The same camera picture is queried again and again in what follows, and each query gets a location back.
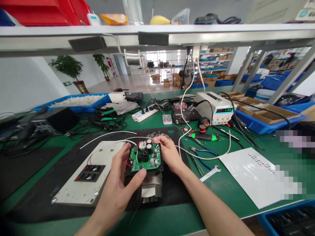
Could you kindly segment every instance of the plant pot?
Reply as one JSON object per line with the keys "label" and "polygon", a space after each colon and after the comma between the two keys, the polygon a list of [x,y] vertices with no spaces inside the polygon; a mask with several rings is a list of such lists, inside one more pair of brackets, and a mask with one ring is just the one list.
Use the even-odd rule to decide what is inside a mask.
{"label": "plant pot", "polygon": [[86,89],[86,86],[83,80],[74,81],[73,84],[78,88],[81,94],[89,93],[89,91]]}

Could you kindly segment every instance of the wire cutters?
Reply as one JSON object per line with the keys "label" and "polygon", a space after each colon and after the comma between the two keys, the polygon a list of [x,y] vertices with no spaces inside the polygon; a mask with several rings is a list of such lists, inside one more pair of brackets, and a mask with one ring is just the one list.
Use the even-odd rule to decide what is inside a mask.
{"label": "wire cutters", "polygon": [[[189,146],[190,146],[190,150],[192,150],[196,154],[196,156],[198,156],[198,157],[199,157],[199,155],[198,155],[197,151],[209,152],[209,153],[214,154],[214,155],[217,156],[217,154],[215,152],[213,152],[213,151],[206,150],[206,149],[197,149],[197,148],[195,148],[195,147],[193,147],[191,145],[189,145]],[[212,168],[210,166],[208,166],[202,159],[199,158],[199,160],[205,167],[207,167],[209,170],[212,170]]]}

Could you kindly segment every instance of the red storage bin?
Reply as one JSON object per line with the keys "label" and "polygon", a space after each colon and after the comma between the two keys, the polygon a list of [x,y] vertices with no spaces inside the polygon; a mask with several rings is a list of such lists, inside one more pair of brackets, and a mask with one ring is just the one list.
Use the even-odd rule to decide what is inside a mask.
{"label": "red storage bin", "polygon": [[83,0],[0,0],[0,7],[24,26],[90,25],[90,6]]}

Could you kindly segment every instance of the green circuit board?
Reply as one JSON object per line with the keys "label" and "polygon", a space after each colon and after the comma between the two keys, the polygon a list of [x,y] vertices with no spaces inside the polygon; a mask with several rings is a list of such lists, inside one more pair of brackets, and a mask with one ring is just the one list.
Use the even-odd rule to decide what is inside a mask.
{"label": "green circuit board", "polygon": [[[149,154],[149,160],[147,162],[143,162],[143,161],[138,162],[137,155],[141,155],[140,150],[137,152],[137,154],[135,154],[135,148],[136,147],[133,147],[131,149],[130,159],[133,161],[133,163],[132,163],[133,167],[131,168],[131,172],[136,172],[136,171],[139,171],[141,169],[146,169],[146,170],[157,169],[161,165],[160,147],[158,147],[157,152],[154,153],[154,149],[155,149],[156,145],[157,144],[152,144],[153,152],[152,152],[152,154]],[[157,160],[158,163],[154,164],[154,166],[151,166],[151,162],[150,162],[151,158],[155,158],[155,160]]]}

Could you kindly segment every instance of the tiled floor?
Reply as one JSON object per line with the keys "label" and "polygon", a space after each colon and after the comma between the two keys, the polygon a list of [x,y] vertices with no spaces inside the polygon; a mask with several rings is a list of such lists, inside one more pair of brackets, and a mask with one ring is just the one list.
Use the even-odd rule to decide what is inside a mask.
{"label": "tiled floor", "polygon": [[173,87],[171,82],[170,88],[164,88],[164,79],[171,80],[170,76],[163,75],[160,80],[153,80],[151,77],[152,73],[143,73],[142,75],[123,75],[115,78],[111,78],[110,82],[101,82],[88,90],[90,93],[103,93],[112,92],[116,88],[129,89],[129,92],[143,92],[143,93],[155,93],[155,92],[165,92],[165,91],[176,91],[178,87]]}

